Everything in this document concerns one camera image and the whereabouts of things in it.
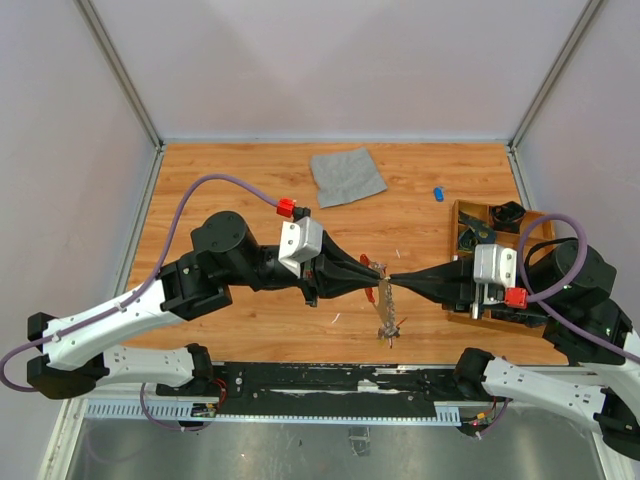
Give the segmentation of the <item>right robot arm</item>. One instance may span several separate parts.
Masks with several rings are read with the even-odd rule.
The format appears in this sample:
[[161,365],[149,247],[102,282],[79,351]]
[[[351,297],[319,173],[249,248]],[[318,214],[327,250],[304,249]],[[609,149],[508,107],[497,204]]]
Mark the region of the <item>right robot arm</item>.
[[504,320],[541,321],[542,337],[572,365],[599,378],[593,386],[530,372],[478,348],[467,348],[453,371],[466,400],[525,402],[600,435],[617,453],[639,457],[639,334],[610,298],[616,270],[576,238],[547,243],[529,266],[520,252],[498,244],[390,282],[453,311],[489,309]]

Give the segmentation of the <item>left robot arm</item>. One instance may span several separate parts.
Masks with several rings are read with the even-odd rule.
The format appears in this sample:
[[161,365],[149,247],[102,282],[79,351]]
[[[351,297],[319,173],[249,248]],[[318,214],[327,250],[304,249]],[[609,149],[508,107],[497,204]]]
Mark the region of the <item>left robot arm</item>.
[[191,233],[192,250],[162,266],[150,281],[85,312],[28,320],[40,341],[27,382],[49,399],[69,399],[109,384],[148,383],[195,396],[218,384],[206,347],[130,348],[125,341],[192,321],[231,305],[231,287],[297,288],[307,305],[378,285],[380,276],[338,247],[304,217],[282,226],[277,245],[261,245],[244,218],[223,211]]

